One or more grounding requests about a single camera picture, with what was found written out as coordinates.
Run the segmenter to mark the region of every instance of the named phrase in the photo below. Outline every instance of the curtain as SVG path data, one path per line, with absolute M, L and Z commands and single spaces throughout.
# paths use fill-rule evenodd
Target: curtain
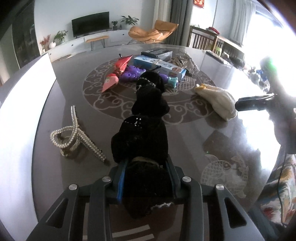
M 165 22 L 170 21 L 171 4 L 172 0 L 155 0 L 152 28 L 154 28 L 157 19 Z
M 177 29 L 166 39 L 166 44 L 181 45 L 186 28 L 187 19 L 190 18 L 191 12 L 187 11 L 187 7 L 193 4 L 193 0 L 172 0 L 172 8 L 170 12 L 170 22 L 177 23 Z
M 234 0 L 230 40 L 242 45 L 251 17 L 256 12 L 256 4 L 250 0 Z

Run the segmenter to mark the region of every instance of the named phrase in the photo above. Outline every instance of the orange lounge chair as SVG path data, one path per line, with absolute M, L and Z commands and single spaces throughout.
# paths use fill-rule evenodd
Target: orange lounge chair
M 179 24 L 156 20 L 154 29 L 145 31 L 137 26 L 134 26 L 128 32 L 128 35 L 135 40 L 145 44 L 155 44 L 165 40 L 178 27 Z

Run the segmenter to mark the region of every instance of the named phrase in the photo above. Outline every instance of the round table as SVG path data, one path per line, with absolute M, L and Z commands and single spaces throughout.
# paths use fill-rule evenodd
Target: round table
M 229 189 L 245 210 L 257 200 L 280 148 L 268 113 L 265 110 L 239 112 L 236 118 L 225 122 L 192 88 L 200 83 L 214 84 L 228 90 L 237 100 L 262 95 L 259 87 L 243 72 L 219 63 L 203 50 L 159 44 L 122 45 L 77 54 L 52 63 L 57 79 L 42 111 L 32 162 L 33 196 L 38 220 L 70 184 L 91 184 L 115 166 L 111 138 L 118 132 L 124 118 L 130 115 L 135 90 L 132 84 L 118 84 L 102 95 L 100 89 L 104 77 L 119 53 L 122 56 L 139 55 L 141 51 L 155 47 L 169 49 L 173 53 L 185 50 L 200 68 L 196 79 L 189 78 L 177 90 L 167 89 L 164 93 L 170 112 L 163 119 L 167 128 L 169 155 L 174 165 L 181 167 L 185 175 L 202 183 L 210 185 L 221 178 L 228 185 L 233 183 Z M 51 143 L 49 134 L 53 130 L 71 125 L 72 105 L 76 107 L 83 130 L 103 150 L 111 162 L 110 166 L 104 165 L 83 148 L 74 160 L 66 159 Z M 119 216 L 125 217 L 124 224 L 119 222 Z M 143 235 L 153 234 L 156 240 L 178 240 L 176 236 L 180 231 L 181 216 L 182 207 L 170 207 L 168 211 L 159 210 L 143 220 L 134 221 L 122 208 L 112 207 L 112 232 L 148 224 L 150 230 Z M 165 227 L 161 225 L 161 217 L 170 219 Z M 127 237 L 114 240 L 127 240 Z

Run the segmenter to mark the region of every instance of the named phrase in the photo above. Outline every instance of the pearl necklace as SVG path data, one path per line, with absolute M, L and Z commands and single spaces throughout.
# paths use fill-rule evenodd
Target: pearl necklace
M 71 116 L 73 125 L 53 131 L 50 134 L 52 143 L 56 147 L 60 148 L 61 154 L 65 157 L 68 157 L 69 153 L 75 151 L 79 144 L 82 143 L 87 149 L 92 151 L 92 153 L 98 159 L 104 162 L 106 156 L 103 154 L 102 150 L 99 150 L 96 145 L 88 138 L 88 136 L 79 128 L 74 105 L 71 106 Z M 60 138 L 57 136 L 66 131 L 72 131 L 71 135 L 65 138 Z

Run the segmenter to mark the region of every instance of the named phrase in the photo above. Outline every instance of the wooden railing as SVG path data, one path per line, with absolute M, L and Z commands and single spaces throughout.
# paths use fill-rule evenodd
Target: wooden railing
M 227 44 L 225 41 L 219 39 L 213 32 L 204 30 L 202 28 L 197 28 L 195 26 L 190 26 L 190 33 L 188 36 L 187 47 L 202 49 L 202 50 L 214 50 L 215 46 L 222 49 L 222 53 L 225 52 L 230 55 L 230 57 L 244 58 L 244 54 L 237 48 Z
M 187 47 L 192 47 L 196 49 L 210 49 L 215 39 L 216 34 L 204 30 L 202 28 L 197 28 L 190 26 L 190 33 L 187 41 Z

